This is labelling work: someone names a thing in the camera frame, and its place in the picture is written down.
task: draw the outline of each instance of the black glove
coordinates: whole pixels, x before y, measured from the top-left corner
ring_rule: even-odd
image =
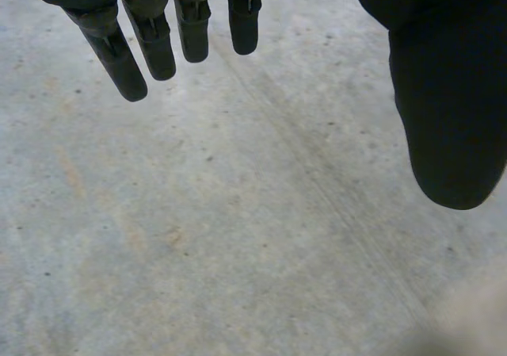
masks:
[[[147,85],[118,25],[117,0],[44,0],[62,7],[104,65],[120,93],[129,101],[147,95]],[[176,73],[170,28],[164,9],[169,0],[122,0],[151,75],[167,80]],[[174,0],[181,44],[189,62],[208,56],[208,0]],[[247,55],[257,47],[261,0],[229,0],[234,49]]]
[[[439,205],[480,205],[507,159],[507,0],[360,2],[389,29],[419,185]]]

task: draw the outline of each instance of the concrete floor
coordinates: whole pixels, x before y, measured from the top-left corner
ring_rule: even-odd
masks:
[[[209,59],[174,30],[130,104],[58,8],[0,0],[1,356],[377,355],[507,251],[505,183],[418,189],[357,0],[264,0],[248,57],[211,4]]]

